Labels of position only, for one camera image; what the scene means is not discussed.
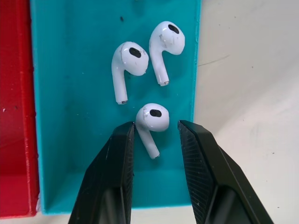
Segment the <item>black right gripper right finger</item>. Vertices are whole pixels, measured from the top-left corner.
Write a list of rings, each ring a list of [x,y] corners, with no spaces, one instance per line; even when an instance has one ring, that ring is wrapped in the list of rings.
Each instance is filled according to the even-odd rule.
[[[241,167],[211,132],[178,122],[186,183],[198,224],[271,224],[273,221]]]

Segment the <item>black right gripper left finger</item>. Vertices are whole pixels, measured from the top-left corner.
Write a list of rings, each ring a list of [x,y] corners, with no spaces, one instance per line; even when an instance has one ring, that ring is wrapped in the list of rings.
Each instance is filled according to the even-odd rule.
[[[134,178],[133,121],[116,127],[87,168],[70,224],[129,224]]]

